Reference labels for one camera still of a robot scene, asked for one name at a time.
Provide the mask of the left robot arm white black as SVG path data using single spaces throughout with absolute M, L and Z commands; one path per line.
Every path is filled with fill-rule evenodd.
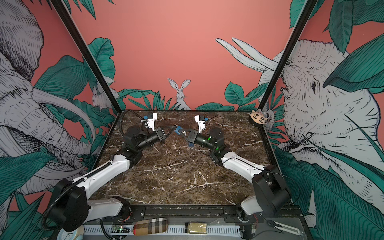
M 130 216 L 130 203 L 117 197 L 106 201 L 91 202 L 90 197 L 114 177 L 131 169 L 143 157 L 143 149 L 164 141 L 169 134 L 163 127 L 155 127 L 156 113 L 141 118 L 141 126 L 132 126 L 123 133 L 124 144 L 109 161 L 91 172 L 73 179 L 61 180 L 42 216 L 45 231 L 64 229 L 72 232 L 83 223 L 108 216 Z

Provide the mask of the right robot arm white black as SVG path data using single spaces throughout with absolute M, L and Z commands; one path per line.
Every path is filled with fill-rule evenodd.
M 291 200 L 291 191 L 278 168 L 274 165 L 258 165 L 233 152 L 225 144 L 221 129 L 211 129 L 208 136 L 193 129 L 182 129 L 178 132 L 188 143 L 208 148 L 215 165 L 235 172 L 253 185 L 254 195 L 240 203 L 245 215 L 274 215 Z

